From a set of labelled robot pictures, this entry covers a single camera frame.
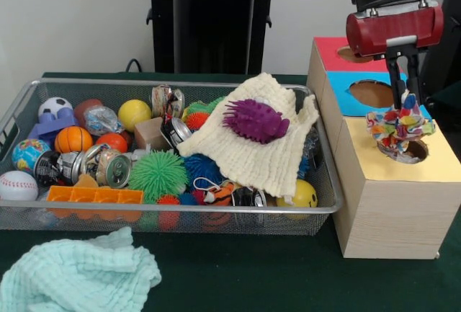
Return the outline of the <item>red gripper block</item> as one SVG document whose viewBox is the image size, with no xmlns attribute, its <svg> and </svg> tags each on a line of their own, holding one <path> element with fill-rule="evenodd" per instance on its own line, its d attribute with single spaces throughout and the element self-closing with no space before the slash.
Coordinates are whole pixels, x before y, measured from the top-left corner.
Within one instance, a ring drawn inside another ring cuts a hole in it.
<svg viewBox="0 0 461 312">
<path fill-rule="evenodd" d="M 346 37 L 355 55 L 379 56 L 385 54 L 386 66 L 393 90 L 394 108 L 401 109 L 404 81 L 400 77 L 398 56 L 386 52 L 388 48 L 414 45 L 426 48 L 439 43 L 444 29 L 442 7 L 435 1 L 424 6 L 419 1 L 378 8 L 350 14 L 346 19 Z M 419 52 L 410 49 L 407 57 L 407 89 L 414 94 L 419 105 Z"/>
</svg>

